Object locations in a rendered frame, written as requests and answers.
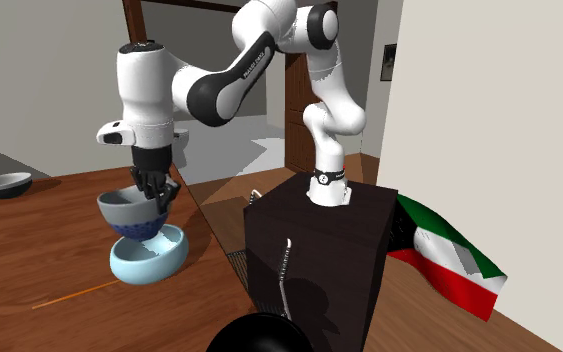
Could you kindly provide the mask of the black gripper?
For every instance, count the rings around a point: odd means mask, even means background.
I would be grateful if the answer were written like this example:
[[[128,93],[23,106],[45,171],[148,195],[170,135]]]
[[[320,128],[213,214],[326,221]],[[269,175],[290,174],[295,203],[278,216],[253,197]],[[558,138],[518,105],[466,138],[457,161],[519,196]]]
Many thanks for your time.
[[[133,165],[130,174],[147,199],[156,199],[159,214],[165,214],[181,189],[181,184],[166,177],[172,160],[172,146],[145,149],[131,147]]]

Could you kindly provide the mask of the grey bowl with blue base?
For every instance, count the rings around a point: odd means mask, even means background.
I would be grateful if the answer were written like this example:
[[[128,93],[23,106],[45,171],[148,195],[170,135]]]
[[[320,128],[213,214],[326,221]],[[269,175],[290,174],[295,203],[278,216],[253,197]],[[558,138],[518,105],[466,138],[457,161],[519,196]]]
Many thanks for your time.
[[[104,192],[97,197],[97,204],[117,234],[136,241],[155,237],[168,218],[169,205],[147,199],[135,185]]]

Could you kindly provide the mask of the light blue bowl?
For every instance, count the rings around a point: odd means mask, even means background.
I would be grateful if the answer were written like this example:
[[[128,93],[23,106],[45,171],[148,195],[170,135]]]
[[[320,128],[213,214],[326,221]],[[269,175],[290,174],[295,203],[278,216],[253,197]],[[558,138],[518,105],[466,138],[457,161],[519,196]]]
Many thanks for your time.
[[[109,264],[120,281],[147,285],[175,274],[184,264],[188,252],[189,241],[184,231],[165,224],[150,240],[119,239],[111,248]]]

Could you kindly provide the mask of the black bowl with grey inside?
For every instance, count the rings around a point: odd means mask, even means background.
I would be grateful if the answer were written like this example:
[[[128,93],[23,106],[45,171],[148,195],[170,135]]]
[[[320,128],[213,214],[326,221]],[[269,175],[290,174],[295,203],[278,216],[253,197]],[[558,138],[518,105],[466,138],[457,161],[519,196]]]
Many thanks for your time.
[[[0,199],[11,199],[25,193],[32,185],[28,172],[14,172],[0,175]]]

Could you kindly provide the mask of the brown wooden door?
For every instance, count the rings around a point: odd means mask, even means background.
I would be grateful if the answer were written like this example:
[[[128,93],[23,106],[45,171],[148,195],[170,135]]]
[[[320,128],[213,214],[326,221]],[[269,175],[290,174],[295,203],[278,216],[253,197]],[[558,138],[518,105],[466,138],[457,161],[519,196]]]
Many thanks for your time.
[[[295,172],[312,172],[315,146],[303,122],[305,108],[319,102],[311,89],[305,54],[285,55],[285,166]]]

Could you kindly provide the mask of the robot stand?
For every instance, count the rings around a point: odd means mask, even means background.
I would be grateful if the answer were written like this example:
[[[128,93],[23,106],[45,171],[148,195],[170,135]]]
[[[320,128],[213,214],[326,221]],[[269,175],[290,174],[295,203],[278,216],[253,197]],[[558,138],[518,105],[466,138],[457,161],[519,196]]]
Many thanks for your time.
[[[278,268],[292,241],[285,290],[315,352],[363,352],[378,299],[397,193],[351,183],[349,204],[323,207],[297,173],[244,209],[248,292],[282,307]]]

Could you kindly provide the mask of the black round object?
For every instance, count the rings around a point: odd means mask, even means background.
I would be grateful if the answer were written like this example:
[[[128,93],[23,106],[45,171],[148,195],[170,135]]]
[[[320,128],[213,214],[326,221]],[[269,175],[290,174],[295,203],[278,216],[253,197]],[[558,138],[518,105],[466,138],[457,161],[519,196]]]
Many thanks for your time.
[[[306,334],[289,319],[271,313],[253,313],[222,328],[206,352],[315,351]]]

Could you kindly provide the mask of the green white red black flag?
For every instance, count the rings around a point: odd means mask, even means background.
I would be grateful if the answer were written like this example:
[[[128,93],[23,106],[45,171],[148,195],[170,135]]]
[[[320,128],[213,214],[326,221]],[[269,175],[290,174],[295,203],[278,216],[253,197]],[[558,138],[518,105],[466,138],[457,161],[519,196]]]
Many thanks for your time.
[[[507,275],[450,223],[398,195],[388,255],[413,266],[444,298],[489,320]]]

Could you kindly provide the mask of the dark framed wall picture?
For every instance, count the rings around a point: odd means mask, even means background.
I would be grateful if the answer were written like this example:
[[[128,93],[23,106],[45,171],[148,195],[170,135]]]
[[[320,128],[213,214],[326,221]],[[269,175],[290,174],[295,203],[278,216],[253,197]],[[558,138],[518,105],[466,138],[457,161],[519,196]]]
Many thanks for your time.
[[[380,80],[381,81],[391,81],[393,78],[393,71],[396,58],[396,44],[387,44],[384,46],[382,67]]]

